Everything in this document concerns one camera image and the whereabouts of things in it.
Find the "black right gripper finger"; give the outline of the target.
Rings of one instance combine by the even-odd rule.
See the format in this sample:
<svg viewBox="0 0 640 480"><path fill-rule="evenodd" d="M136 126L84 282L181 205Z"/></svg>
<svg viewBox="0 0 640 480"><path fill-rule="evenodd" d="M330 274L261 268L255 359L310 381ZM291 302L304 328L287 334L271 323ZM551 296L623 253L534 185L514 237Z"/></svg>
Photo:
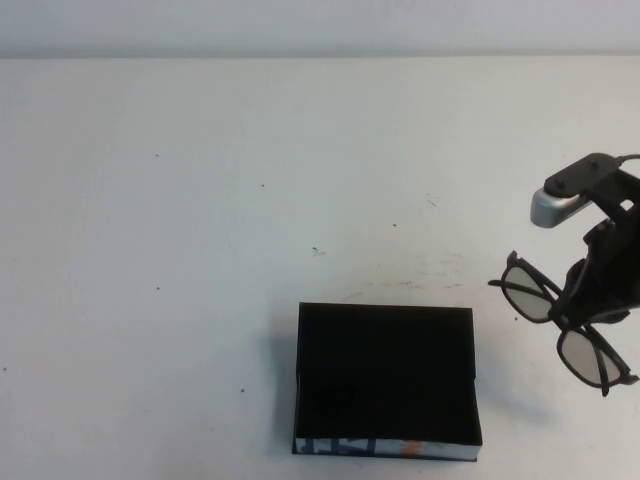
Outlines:
<svg viewBox="0 0 640 480"><path fill-rule="evenodd" d="M632 310L632 304L618 300L596 298L588 300L583 306L584 325L613 325L626 319Z"/></svg>
<svg viewBox="0 0 640 480"><path fill-rule="evenodd" d="M549 310L549 318L556 326L584 326L590 322L590 287L591 262L583 258L567 272L563 290Z"/></svg>

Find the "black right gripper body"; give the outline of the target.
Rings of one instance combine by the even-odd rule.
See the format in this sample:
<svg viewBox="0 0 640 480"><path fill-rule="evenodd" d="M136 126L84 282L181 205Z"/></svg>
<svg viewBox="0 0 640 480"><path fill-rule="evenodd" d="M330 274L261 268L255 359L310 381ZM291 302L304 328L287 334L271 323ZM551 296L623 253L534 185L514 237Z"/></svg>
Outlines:
<svg viewBox="0 0 640 480"><path fill-rule="evenodd" d="M581 313L613 313L639 307L639 221L605 220L584 237L587 270L580 282Z"/></svg>

